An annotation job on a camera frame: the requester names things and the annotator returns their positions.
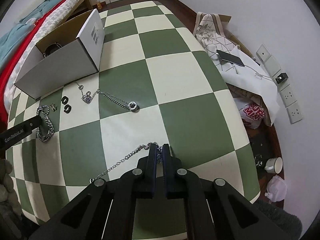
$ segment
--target red blanket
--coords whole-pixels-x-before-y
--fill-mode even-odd
[[[33,30],[25,37],[25,39],[23,40],[23,42],[20,44],[20,46],[18,47],[17,51],[15,52],[15,54],[13,55],[13,57],[11,58],[11,60],[7,63],[7,65],[5,66],[3,72],[0,75],[0,121],[3,123],[7,123],[8,122],[8,113],[4,107],[4,90],[5,87],[7,85],[8,79],[15,67],[15,65],[17,64],[17,62],[19,61],[19,59],[21,58],[23,52],[26,50],[27,46],[29,45],[29,43],[31,42],[33,36],[35,36],[35,34],[37,33],[37,31],[40,29],[41,25],[43,24],[44,20],[55,10],[57,9],[62,3],[64,3],[66,0],[62,0],[61,2],[59,2],[56,6],[54,6],[50,11],[48,11],[45,15],[43,15],[40,19],[38,19],[35,22],[35,27],[33,28]]]

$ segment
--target smartphone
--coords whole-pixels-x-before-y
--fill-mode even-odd
[[[241,67],[244,67],[244,64],[243,64],[242,60],[237,56],[234,56],[234,55],[232,55],[230,53],[226,53],[226,52],[224,52],[222,50],[218,50],[218,49],[217,49],[217,54],[219,55],[219,57],[222,60],[225,60],[227,62],[231,62],[231,63],[237,64],[237,65],[239,65]]]

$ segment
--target silver chain necklace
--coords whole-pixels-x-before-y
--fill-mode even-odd
[[[152,142],[149,142],[148,144],[141,144],[139,145],[135,150],[130,152],[127,156],[125,156],[122,160],[119,160],[116,164],[112,165],[109,169],[98,175],[95,179],[92,178],[90,179],[90,183],[94,182],[96,179],[100,179],[102,176],[106,175],[108,172],[112,171],[116,166],[120,165],[123,163],[125,160],[128,160],[131,156],[135,155],[137,152],[139,152],[142,149],[148,150],[150,149]],[[153,142],[158,147],[159,154],[157,155],[157,163],[161,163],[162,161],[162,147],[159,146],[156,142]]]
[[[121,107],[123,107],[123,108],[125,108],[127,110],[130,110],[131,112],[135,112],[135,111],[137,111],[139,109],[139,106],[137,105],[136,102],[131,101],[130,103],[128,103],[128,102],[126,102],[126,101],[124,101],[124,100],[122,100],[120,98],[117,98],[117,97],[115,97],[115,96],[113,96],[113,95],[111,95],[109,93],[100,91],[100,88],[98,88],[97,91],[95,91],[92,96],[91,96],[91,92],[90,91],[86,92],[86,94],[84,95],[83,91],[82,91],[83,88],[84,88],[83,85],[79,85],[78,83],[76,83],[76,84],[78,85],[78,88],[81,91],[81,94],[82,94],[82,98],[81,99],[86,104],[90,104],[92,102],[93,98],[96,96],[96,94],[100,94],[100,95],[103,95],[106,98],[108,98],[111,102],[113,102],[113,103],[115,103],[115,104],[117,104],[117,105],[119,105],[119,106],[121,106]]]
[[[36,115],[40,115],[41,112],[43,112],[43,114],[44,114],[44,121],[46,122],[47,126],[49,127],[49,130],[45,136],[42,136],[41,132],[40,132],[40,128],[37,127],[36,128],[36,136],[37,136],[37,138],[40,139],[40,141],[45,143],[45,142],[49,141],[51,139],[51,137],[54,135],[54,127],[53,127],[51,120],[48,117],[48,114],[50,113],[49,106],[39,106],[37,108]]]

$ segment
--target bottle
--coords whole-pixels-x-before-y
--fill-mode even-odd
[[[101,10],[102,9],[102,5],[100,3],[100,0],[97,0],[97,8],[98,10]]]

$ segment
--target cup handle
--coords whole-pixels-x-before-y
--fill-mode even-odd
[[[270,170],[273,169],[273,166],[271,166],[271,167],[264,167],[264,169],[265,169],[266,171],[270,171]]]

